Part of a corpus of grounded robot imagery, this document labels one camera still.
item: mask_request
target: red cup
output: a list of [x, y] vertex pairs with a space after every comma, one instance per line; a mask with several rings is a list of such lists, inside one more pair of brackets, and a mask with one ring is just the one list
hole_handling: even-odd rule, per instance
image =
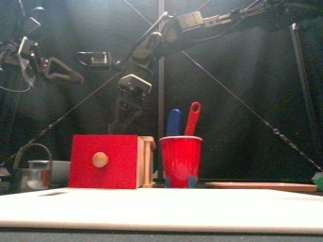
[[160, 139], [160, 144], [166, 187], [194, 188], [201, 139], [194, 136], [168, 136]]

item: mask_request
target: black curtain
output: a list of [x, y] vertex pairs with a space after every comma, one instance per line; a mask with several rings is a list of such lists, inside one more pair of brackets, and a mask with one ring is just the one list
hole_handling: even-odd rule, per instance
[[[82, 85], [58, 84], [38, 78], [23, 93], [0, 90], [1, 159], [46, 130], [37, 142], [55, 160], [69, 160], [73, 134], [106, 134], [118, 94], [113, 70], [87, 72], [75, 53], [107, 51], [121, 60], [158, 17], [150, 0], [22, 1], [25, 9], [42, 6], [35, 36], [39, 54], [55, 57], [85, 78]], [[253, 1], [165, 1], [178, 15], [198, 10], [204, 18], [242, 9]], [[17, 1], [1, 2], [1, 41], [13, 36]], [[314, 122], [321, 137], [321, 18], [300, 23]], [[143, 113], [126, 133], [147, 135], [157, 144], [157, 63]], [[0, 74], [2, 87], [22, 90], [18, 68]], [[288, 26], [268, 31], [254, 25], [165, 57], [165, 118], [177, 108], [186, 117], [193, 101], [201, 104], [196, 136], [202, 138], [200, 177], [228, 181], [308, 182], [316, 171], [306, 159], [273, 133], [274, 128], [321, 165], [310, 141]], [[26, 154], [41, 156], [35, 152]]]

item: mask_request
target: red box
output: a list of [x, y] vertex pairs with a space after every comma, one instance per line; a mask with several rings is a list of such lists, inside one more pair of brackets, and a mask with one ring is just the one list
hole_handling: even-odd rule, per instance
[[[95, 167], [95, 154], [107, 161]], [[143, 140], [137, 135], [74, 135], [69, 187], [134, 189], [143, 182]]]

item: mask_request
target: metal rod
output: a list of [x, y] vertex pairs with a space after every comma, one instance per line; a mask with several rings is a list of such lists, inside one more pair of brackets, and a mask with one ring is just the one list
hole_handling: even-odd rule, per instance
[[[158, 16], [161, 16], [161, 14], [165, 12], [165, 1], [164, 0], [158, 0]], [[162, 27], [164, 21], [158, 24], [158, 32], [161, 31], [161, 27]], [[164, 109], [165, 109], [165, 105], [164, 105], [164, 84], [165, 84], [165, 76], [164, 76], [164, 70], [165, 66], [164, 66], [164, 57], [160, 58], [158, 60], [158, 86], [157, 86], [157, 141], [156, 143], [158, 143], [158, 139], [164, 136]], [[160, 153], [160, 149], [157, 149], [157, 179], [162, 179], [162, 159], [161, 159], [161, 153]]]

